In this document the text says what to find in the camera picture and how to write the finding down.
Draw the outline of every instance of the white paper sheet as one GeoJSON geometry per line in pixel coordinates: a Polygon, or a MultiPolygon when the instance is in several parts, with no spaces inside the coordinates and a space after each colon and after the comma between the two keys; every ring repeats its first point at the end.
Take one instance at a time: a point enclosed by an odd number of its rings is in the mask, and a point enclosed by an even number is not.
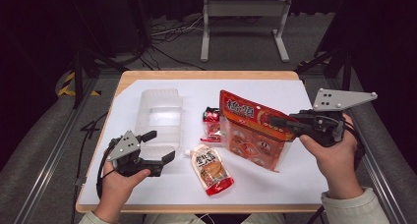
{"type": "Polygon", "coordinates": [[[218,151],[235,184],[226,191],[207,196],[185,149],[199,145],[204,135],[202,114],[206,107],[218,107],[219,92],[228,90],[251,101],[285,114],[310,109],[311,103],[301,81],[279,80],[139,80],[122,91],[113,101],[102,141],[92,159],[87,182],[79,204],[98,204],[95,183],[101,154],[113,138],[134,130],[145,89],[177,88],[183,99],[181,147],[160,177],[146,178],[133,191],[128,204],[317,204],[327,183],[316,160],[300,141],[288,145],[278,165],[271,172],[238,157],[224,148],[218,151]]]}

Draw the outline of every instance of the snack bag label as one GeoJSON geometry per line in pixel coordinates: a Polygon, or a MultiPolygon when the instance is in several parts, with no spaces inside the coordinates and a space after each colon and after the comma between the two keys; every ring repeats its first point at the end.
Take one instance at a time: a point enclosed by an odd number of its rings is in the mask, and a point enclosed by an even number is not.
{"type": "Polygon", "coordinates": [[[273,127],[269,117],[295,121],[288,115],[262,104],[244,99],[226,90],[220,91],[220,115],[229,121],[281,141],[293,141],[294,133],[285,127],[273,127]]]}

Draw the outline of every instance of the snack package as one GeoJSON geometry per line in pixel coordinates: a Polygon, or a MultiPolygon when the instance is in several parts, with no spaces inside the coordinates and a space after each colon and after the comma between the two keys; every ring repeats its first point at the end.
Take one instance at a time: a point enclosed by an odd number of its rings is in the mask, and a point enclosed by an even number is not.
{"type": "Polygon", "coordinates": [[[203,113],[203,125],[205,136],[200,138],[204,142],[221,142],[220,112],[218,108],[207,107],[203,113]]]}
{"type": "Polygon", "coordinates": [[[233,185],[234,180],[224,168],[215,148],[200,144],[192,151],[187,150],[186,154],[191,156],[193,168],[208,196],[218,194],[233,185]]]}
{"type": "Polygon", "coordinates": [[[293,118],[226,90],[220,92],[222,145],[259,166],[278,172],[277,164],[287,142],[295,135],[286,128],[273,127],[269,117],[293,118]]]}

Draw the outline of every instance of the person's left hand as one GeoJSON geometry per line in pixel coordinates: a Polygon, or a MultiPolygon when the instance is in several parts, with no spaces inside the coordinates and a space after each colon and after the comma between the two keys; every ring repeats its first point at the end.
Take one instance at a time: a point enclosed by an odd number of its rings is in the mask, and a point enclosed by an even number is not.
{"type": "MultiPolygon", "coordinates": [[[[111,162],[106,161],[103,166],[103,175],[114,169],[111,162]]],[[[113,171],[103,179],[100,203],[94,214],[99,219],[109,223],[116,223],[120,210],[129,199],[133,188],[150,174],[149,169],[142,170],[131,177],[124,177],[113,171]]]]}

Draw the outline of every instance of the small snack bag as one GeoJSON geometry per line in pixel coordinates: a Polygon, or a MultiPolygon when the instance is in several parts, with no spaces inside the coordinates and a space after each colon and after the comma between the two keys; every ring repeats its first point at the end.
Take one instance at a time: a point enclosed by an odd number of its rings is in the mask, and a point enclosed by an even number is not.
{"type": "Polygon", "coordinates": [[[193,168],[208,196],[218,194],[233,185],[234,180],[224,168],[215,148],[200,144],[192,151],[187,150],[186,154],[191,156],[193,168]]]}
{"type": "Polygon", "coordinates": [[[207,107],[203,113],[205,136],[200,138],[204,142],[221,142],[220,111],[218,108],[207,107]]]}

